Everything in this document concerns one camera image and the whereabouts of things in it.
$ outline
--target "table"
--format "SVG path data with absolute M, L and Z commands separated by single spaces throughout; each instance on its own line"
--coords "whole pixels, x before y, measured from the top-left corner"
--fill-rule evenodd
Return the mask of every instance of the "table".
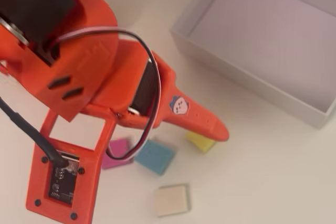
M 139 164 L 103 170 L 93 223 L 335 223 L 334 116 L 327 126 L 316 130 L 183 57 L 169 28 L 188 0 L 107 2 L 124 26 L 142 36 L 176 70 L 177 86 L 226 123 L 230 140 L 204 155 L 183 139 L 183 129 L 162 124 L 151 136 L 178 148 L 165 175 L 159 177 Z M 40 127 L 47 108 L 13 79 L 0 76 L 0 95 L 33 126 Z M 33 142 L 2 112 L 0 122 L 3 223 L 56 223 L 25 209 Z M 59 122 L 52 136 L 92 146 L 101 121 L 79 117 L 71 127 Z M 117 128 L 114 137 L 140 133 Z M 181 183 L 190 184 L 192 211 L 156 218 L 153 191 Z

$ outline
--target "beige block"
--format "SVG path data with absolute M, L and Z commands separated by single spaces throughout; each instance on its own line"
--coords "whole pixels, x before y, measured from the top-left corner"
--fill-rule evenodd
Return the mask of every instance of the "beige block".
M 158 217 L 188 212 L 187 186 L 162 187 L 154 192 L 154 209 Z

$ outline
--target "black cable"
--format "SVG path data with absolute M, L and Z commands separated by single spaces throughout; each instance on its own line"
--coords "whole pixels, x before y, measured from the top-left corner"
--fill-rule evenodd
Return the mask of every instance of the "black cable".
M 142 47 L 145 49 L 145 51 L 147 52 L 149 58 L 152 61 L 152 66 L 154 68 L 154 77 L 155 77 L 155 91 L 154 91 L 154 101 L 153 101 L 153 105 L 152 105 L 152 109 L 151 109 L 151 113 L 149 115 L 149 119 L 147 122 L 147 125 L 140 137 L 140 140 L 136 143 L 136 145 L 130 149 L 126 154 L 124 154 L 123 156 L 120 157 L 115 157 L 110 153 L 110 149 L 107 148 L 106 149 L 106 154 L 111 158 L 111 159 L 116 159 L 116 160 L 125 160 L 127 158 L 130 158 L 131 156 L 133 156 L 141 147 L 142 145 L 145 143 L 146 138 L 148 136 L 148 133 L 150 132 L 154 121 L 156 119 L 157 116 L 157 112 L 159 109 L 159 105 L 160 105 L 160 98 L 161 98 L 161 83 L 160 83 L 160 74 L 159 74 L 159 69 L 158 69 L 158 64 L 155 61 L 155 58 L 153 56 L 153 53 L 151 51 L 151 49 L 146 45 L 146 43 L 135 33 L 132 33 L 130 31 L 118 28 L 118 27 L 108 27 L 108 26 L 101 26 L 101 27 L 87 27 L 87 28 L 82 28 L 82 29 L 78 29 L 72 32 L 69 32 L 67 34 L 64 34 L 60 37 L 58 37 L 55 41 L 53 41 L 50 45 L 49 50 L 53 50 L 56 46 L 58 46 L 61 42 L 70 40 L 70 39 L 76 39 L 82 36 L 86 36 L 86 35 L 93 35 L 93 34 L 106 34 L 106 33 L 120 33 L 120 34 L 125 34 L 128 36 L 131 36 L 133 38 L 135 38 L 141 45 Z
M 44 151 L 48 159 L 56 167 L 67 167 L 69 162 L 63 158 L 52 144 L 32 125 L 30 125 L 19 113 L 14 112 L 7 103 L 0 97 L 0 109 L 9 116 L 11 121 L 15 123 L 24 133 L 26 133 L 35 143 Z

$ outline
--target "small cartoon sticker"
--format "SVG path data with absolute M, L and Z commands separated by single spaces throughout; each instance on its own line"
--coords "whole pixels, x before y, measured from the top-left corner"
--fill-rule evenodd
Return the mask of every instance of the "small cartoon sticker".
M 173 96 L 173 100 L 169 103 L 169 106 L 176 115 L 185 115 L 189 109 L 189 103 L 179 95 Z

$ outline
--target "open white box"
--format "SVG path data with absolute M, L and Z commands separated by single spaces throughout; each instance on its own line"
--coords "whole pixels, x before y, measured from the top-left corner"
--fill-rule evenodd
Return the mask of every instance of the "open white box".
M 322 127 L 336 104 L 336 0 L 192 0 L 179 49 Z

